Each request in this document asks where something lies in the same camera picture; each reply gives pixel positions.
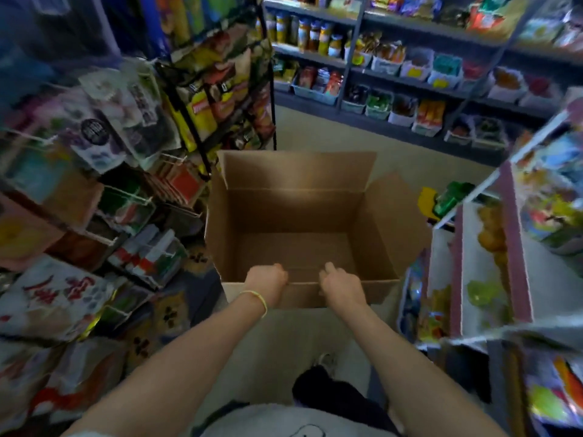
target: forearm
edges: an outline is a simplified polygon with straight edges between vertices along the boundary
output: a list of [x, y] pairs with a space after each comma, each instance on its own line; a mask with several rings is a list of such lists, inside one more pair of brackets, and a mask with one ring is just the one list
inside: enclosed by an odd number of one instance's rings
[[412, 437], [502, 437], [504, 431], [423, 354], [359, 307], [346, 323], [380, 375], [390, 403]]
[[158, 437], [182, 432], [237, 343], [263, 313], [258, 298], [241, 295], [154, 354], [64, 435], [96, 431], [114, 437]]

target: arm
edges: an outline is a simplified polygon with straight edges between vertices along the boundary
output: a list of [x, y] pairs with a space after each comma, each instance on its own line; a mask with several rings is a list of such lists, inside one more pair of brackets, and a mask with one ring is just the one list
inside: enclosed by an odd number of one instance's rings
[[335, 269], [320, 273], [328, 305], [353, 331], [380, 375], [412, 437], [505, 437], [456, 382], [384, 323], [367, 305], [360, 279]]
[[[275, 307], [287, 280], [279, 264], [253, 267], [245, 289], [260, 293]], [[81, 431], [114, 437], [178, 435], [193, 420], [237, 343], [264, 312], [257, 296], [241, 294], [154, 354], [62, 437]]]

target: wristband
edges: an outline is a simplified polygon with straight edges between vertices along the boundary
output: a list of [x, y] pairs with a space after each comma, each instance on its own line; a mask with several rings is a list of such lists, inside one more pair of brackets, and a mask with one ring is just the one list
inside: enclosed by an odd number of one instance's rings
[[253, 294], [253, 296], [256, 296], [261, 301], [261, 303], [263, 303], [263, 307], [265, 308], [265, 313], [263, 313], [263, 316], [261, 316], [261, 319], [263, 319], [265, 317], [265, 315], [267, 314], [267, 302], [265, 301], [264, 297], [261, 294], [257, 293], [256, 291], [253, 291], [253, 290], [243, 290], [240, 294], [243, 294], [243, 293]]

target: finger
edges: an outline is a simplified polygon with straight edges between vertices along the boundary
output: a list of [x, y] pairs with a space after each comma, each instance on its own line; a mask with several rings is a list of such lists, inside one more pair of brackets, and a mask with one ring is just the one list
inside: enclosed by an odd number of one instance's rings
[[326, 279], [327, 276], [328, 273], [326, 273], [326, 271], [320, 270], [320, 285], [322, 285], [322, 282], [324, 282], [324, 279]]
[[334, 264], [332, 262], [326, 262], [326, 264], [324, 265], [324, 269], [326, 270], [327, 273], [332, 273], [336, 271], [336, 269], [334, 268]]

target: hand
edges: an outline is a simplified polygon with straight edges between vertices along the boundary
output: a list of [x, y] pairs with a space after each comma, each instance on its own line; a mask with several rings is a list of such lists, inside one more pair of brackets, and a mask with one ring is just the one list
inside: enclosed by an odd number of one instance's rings
[[325, 270], [320, 271], [320, 286], [326, 304], [345, 322], [355, 308], [367, 306], [359, 277], [337, 269], [332, 262], [326, 263]]
[[256, 291], [265, 299], [269, 308], [279, 305], [281, 291], [288, 283], [288, 272], [280, 264], [252, 267], [245, 279], [245, 290]]

